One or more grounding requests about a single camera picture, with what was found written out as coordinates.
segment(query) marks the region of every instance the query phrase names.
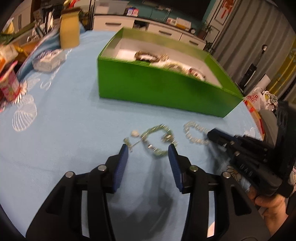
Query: blue tablecloth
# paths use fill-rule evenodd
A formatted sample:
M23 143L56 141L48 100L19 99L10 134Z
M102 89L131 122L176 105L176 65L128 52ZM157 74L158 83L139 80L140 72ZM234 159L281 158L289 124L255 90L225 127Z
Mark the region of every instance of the blue tablecloth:
M85 173L105 163L134 129L142 133L158 124L168 125L179 142L178 153L216 174L226 169L227 156L213 144L190 144L183 132L186 122L241 135L254 127L259 137L244 103L218 118L99 98L96 59L113 35L82 33L80 45L67 50L66 62L54 73L30 70L25 74L29 91L23 104L0 114L0 203L23 235L65 172ZM195 130L191 133L202 137ZM162 134L152 134L149 139L164 149ZM108 195L116 239L180 241L188 200L189 195L182 195L175 186L168 157L155 158L141 143L136 145L129 154L121 187ZM209 223L213 217L211 199Z

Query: yellow bottle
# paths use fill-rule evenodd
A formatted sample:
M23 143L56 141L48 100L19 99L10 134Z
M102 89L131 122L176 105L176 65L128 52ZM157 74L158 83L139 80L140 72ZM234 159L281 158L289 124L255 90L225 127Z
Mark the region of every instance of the yellow bottle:
M59 31L61 49L74 48L79 45L79 7L62 10L62 21Z

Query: green box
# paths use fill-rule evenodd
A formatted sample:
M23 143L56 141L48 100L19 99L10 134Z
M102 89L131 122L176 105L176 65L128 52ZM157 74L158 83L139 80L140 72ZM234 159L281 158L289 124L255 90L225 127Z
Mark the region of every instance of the green box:
M209 79L153 66L143 61L116 58L121 46L154 54L167 51L176 58L204 64ZM146 31L122 28L98 56L99 95L103 98L166 106L219 117L226 116L243 96L231 78L207 52Z

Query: red hanging ornament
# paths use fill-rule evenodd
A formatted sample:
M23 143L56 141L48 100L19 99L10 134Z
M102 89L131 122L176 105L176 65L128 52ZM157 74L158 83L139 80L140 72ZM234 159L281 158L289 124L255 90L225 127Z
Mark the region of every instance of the red hanging ornament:
M224 2L222 3L222 7L225 8L221 18L224 18L225 13L227 12L227 10L229 11L229 13L231 12L232 8L234 5L234 0L224 0Z

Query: flower pot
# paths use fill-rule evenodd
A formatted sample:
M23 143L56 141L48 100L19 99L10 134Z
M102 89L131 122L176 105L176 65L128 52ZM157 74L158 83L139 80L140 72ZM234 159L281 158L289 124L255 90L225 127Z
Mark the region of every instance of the flower pot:
M206 37L206 35L207 35L206 31L200 30L197 34L197 37L203 40Z

